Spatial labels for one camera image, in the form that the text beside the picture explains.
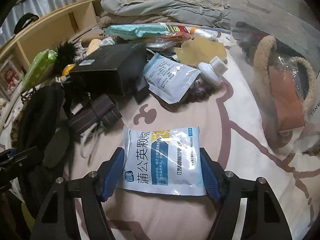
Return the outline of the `black knit fabric garment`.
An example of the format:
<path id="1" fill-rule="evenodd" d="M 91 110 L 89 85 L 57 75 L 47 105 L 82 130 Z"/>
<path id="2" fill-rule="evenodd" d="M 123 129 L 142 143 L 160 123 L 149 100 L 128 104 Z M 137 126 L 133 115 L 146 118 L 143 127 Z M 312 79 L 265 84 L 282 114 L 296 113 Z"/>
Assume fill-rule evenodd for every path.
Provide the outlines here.
<path id="1" fill-rule="evenodd" d="M 64 99 L 64 89 L 59 83 L 40 88 L 27 103 L 18 129 L 17 152 L 31 150 L 31 153 L 22 163 L 17 180 L 22 198 L 34 219 L 53 183 L 63 176 L 67 153 L 60 146 L 53 149 L 52 167 L 43 161 L 57 129 Z"/>

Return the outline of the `blue white medicine sachet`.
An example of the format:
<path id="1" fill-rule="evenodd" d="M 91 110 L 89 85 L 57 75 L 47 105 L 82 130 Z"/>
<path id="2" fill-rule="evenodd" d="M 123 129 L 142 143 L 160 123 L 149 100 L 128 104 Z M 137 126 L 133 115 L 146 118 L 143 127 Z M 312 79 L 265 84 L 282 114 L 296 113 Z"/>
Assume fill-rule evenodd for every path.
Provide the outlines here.
<path id="1" fill-rule="evenodd" d="M 204 196 L 198 127 L 124 129 L 124 168 L 118 187 L 177 196 Z"/>

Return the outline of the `dark striped wallet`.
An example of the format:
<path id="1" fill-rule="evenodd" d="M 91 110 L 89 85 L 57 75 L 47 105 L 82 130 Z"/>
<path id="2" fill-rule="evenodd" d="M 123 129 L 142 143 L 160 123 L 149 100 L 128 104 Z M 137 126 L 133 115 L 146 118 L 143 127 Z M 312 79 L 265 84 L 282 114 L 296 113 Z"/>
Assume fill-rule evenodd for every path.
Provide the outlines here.
<path id="1" fill-rule="evenodd" d="M 122 117 L 113 101 L 102 94 L 68 120 L 67 125 L 75 133 L 81 134 L 93 124 L 103 123 L 105 127 L 113 126 Z"/>

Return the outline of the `beige fluffy tote bag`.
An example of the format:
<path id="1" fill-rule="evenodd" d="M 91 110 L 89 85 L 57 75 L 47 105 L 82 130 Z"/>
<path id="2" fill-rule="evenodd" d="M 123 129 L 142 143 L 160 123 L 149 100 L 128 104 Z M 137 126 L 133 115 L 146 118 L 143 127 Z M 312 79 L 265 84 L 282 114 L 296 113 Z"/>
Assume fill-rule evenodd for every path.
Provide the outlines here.
<path id="1" fill-rule="evenodd" d="M 316 76 L 303 57 L 280 53 L 274 36 L 263 37 L 253 58 L 254 87 L 266 140 L 276 153 L 292 153 L 309 122 Z"/>

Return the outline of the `green patterned pouch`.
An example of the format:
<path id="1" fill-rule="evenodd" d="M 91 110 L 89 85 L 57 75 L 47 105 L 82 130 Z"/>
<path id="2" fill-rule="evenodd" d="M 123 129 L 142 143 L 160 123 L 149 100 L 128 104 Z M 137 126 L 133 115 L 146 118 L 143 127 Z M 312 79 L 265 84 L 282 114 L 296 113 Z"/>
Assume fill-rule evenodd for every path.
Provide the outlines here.
<path id="1" fill-rule="evenodd" d="M 22 91 L 30 90 L 49 79 L 53 73 L 56 58 L 57 52 L 51 49 L 38 53 L 22 80 Z"/>

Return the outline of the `white plastic bottle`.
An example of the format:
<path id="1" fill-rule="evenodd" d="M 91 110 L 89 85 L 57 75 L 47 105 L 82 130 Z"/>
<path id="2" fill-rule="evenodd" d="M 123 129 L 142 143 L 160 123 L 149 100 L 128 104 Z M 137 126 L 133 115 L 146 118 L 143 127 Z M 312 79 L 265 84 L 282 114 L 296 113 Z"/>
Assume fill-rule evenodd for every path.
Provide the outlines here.
<path id="1" fill-rule="evenodd" d="M 209 63 L 200 62 L 197 65 L 198 69 L 204 78 L 215 87 L 220 87 L 221 78 L 228 68 L 226 64 L 217 56 L 214 57 Z"/>

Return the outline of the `black cardboard box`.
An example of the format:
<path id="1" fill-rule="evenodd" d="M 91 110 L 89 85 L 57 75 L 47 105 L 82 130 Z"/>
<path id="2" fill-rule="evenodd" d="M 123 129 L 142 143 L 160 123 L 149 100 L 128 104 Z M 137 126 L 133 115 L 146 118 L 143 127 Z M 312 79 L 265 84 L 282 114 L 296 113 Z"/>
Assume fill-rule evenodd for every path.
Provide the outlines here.
<path id="1" fill-rule="evenodd" d="M 129 42 L 102 46 L 69 74 L 75 88 L 95 98 L 101 94 L 132 95 L 141 103 L 149 96 L 149 84 L 143 76 L 146 64 L 146 45 Z"/>

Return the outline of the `black fur pompom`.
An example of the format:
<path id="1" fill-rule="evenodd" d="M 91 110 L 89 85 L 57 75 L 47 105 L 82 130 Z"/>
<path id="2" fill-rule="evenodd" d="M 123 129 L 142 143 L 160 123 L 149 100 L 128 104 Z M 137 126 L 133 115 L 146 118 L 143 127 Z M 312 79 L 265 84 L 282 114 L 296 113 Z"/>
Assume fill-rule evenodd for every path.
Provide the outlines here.
<path id="1" fill-rule="evenodd" d="M 79 48 L 73 42 L 65 41 L 58 44 L 56 48 L 56 60 L 53 64 L 53 73 L 61 75 L 67 65 L 74 64 L 78 51 Z"/>

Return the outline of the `white medicine pouch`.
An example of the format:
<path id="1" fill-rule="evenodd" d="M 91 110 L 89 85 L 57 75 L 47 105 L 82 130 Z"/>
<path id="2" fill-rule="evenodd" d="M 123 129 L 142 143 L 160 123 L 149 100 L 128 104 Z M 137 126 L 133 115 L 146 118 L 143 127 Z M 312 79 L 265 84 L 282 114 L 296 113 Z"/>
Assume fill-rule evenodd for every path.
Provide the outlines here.
<path id="1" fill-rule="evenodd" d="M 145 65 L 143 76 L 150 91 L 166 103 L 178 103 L 200 75 L 196 68 L 155 54 Z"/>

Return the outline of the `wooden low shelf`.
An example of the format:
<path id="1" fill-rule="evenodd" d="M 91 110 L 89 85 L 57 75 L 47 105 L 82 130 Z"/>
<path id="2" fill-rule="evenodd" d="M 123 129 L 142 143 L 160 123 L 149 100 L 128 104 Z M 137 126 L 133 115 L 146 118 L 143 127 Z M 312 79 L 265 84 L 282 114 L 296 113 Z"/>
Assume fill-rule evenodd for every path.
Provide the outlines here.
<path id="1" fill-rule="evenodd" d="M 13 100 L 17 85 L 9 88 L 6 74 L 17 70 L 28 71 L 36 55 L 46 49 L 55 49 L 66 40 L 77 38 L 97 24 L 102 12 L 102 0 L 81 0 L 65 5 L 42 16 L 31 25 L 14 35 L 1 47 L 1 98 Z"/>

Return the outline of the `clear plastic storage bin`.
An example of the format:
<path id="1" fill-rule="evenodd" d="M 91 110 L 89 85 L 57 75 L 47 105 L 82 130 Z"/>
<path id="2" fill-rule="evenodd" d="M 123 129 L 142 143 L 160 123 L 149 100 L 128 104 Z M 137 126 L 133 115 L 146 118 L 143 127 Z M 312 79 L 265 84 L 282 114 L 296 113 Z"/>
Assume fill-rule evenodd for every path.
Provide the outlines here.
<path id="1" fill-rule="evenodd" d="M 280 155 L 319 156 L 319 21 L 306 0 L 227 0 L 232 48 Z"/>

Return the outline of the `teal wet wipes pack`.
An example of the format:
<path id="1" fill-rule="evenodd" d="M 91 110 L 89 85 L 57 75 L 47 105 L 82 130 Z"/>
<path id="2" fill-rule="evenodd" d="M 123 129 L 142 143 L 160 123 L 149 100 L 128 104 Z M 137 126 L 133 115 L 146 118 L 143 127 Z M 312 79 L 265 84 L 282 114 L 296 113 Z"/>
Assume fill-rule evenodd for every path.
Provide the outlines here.
<path id="1" fill-rule="evenodd" d="M 124 40 L 152 38 L 170 33 L 163 23 L 157 24 L 118 24 L 111 25 L 104 30 L 106 35 L 113 35 Z"/>

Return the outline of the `red snack packet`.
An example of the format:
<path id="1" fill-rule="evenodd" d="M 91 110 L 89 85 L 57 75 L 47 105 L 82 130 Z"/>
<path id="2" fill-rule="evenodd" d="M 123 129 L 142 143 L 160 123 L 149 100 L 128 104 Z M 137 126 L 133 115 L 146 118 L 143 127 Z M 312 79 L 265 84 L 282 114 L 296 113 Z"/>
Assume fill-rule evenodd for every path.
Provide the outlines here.
<path id="1" fill-rule="evenodd" d="M 178 24 L 165 24 L 168 31 L 171 33 L 177 33 L 177 34 L 189 34 L 193 35 L 194 31 L 198 27 L 192 27 L 190 29 L 187 29 L 185 25 L 178 25 Z"/>

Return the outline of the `grey curtain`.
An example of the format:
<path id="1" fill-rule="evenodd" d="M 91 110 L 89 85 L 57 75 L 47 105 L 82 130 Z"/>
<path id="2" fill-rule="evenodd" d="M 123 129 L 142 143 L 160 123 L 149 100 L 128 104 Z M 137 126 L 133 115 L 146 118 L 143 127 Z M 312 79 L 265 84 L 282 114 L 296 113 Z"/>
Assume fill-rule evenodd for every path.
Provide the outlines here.
<path id="1" fill-rule="evenodd" d="M 13 6 L 1 26 L 1 45 L 5 44 L 14 35 L 14 28 L 18 20 L 27 13 L 33 13 L 39 17 L 44 16 L 65 5 L 80 0 L 23 0 Z"/>

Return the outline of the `grey quilted duvet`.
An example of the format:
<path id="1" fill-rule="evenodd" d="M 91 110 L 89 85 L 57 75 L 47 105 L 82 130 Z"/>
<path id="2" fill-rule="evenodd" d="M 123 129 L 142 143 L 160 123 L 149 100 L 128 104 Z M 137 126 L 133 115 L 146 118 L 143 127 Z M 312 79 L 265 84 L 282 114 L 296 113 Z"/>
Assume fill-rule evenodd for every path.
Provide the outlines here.
<path id="1" fill-rule="evenodd" d="M 102 0 L 99 24 L 176 22 L 230 29 L 223 0 Z"/>

